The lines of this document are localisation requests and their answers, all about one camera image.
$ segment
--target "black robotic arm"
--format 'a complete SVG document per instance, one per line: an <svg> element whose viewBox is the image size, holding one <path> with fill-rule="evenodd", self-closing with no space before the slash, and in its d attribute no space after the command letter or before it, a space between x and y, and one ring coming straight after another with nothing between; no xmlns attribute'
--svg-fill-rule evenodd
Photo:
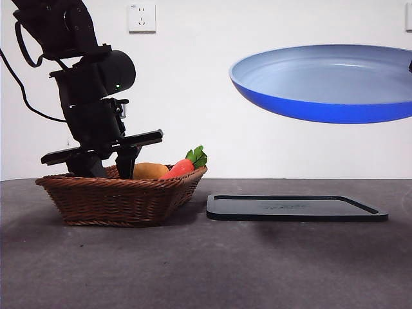
<svg viewBox="0 0 412 309"><path fill-rule="evenodd" d="M12 0L18 7L15 30L27 63L33 67L42 58L57 61L62 70L50 73L59 87L67 125L80 147L49 153L42 163L66 163L77 176L106 177L102 160L117 152L121 178L131 178L135 159L143 145L162 141L161 130L125 136L121 121L128 100L107 98L130 88L136 78L132 60L110 45L99 46L93 22L81 0ZM21 35L21 26L41 45L37 63L31 60ZM72 68L61 59L82 57Z"/></svg>

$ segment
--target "black plastic tray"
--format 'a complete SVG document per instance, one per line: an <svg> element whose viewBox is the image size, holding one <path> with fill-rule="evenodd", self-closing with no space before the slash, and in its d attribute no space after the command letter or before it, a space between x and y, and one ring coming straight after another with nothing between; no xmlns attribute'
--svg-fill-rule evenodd
<svg viewBox="0 0 412 309"><path fill-rule="evenodd" d="M207 217L257 221L386 221L388 214L344 196L210 195Z"/></svg>

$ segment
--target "electrical outlet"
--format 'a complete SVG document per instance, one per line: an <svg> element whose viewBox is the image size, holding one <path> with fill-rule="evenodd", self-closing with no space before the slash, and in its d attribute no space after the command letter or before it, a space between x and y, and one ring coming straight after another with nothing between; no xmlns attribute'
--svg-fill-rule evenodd
<svg viewBox="0 0 412 309"><path fill-rule="evenodd" d="M156 32L156 5L133 3L127 7L129 32Z"/></svg>

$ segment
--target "frying pan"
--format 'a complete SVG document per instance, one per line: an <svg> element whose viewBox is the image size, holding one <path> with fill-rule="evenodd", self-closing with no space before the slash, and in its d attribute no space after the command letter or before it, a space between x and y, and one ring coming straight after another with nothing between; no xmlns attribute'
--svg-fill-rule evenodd
<svg viewBox="0 0 412 309"><path fill-rule="evenodd" d="M266 51L230 68L236 89L287 117L337 124L412 116L412 51L314 45Z"/></svg>

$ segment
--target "table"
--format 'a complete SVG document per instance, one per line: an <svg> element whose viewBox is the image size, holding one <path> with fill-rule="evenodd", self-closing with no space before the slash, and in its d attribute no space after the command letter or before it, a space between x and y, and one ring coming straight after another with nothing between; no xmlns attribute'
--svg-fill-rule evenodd
<svg viewBox="0 0 412 309"><path fill-rule="evenodd" d="M209 194L341 195L380 223L213 221ZM412 308L412 180L202 179L161 227L69 227L1 182L1 308Z"/></svg>

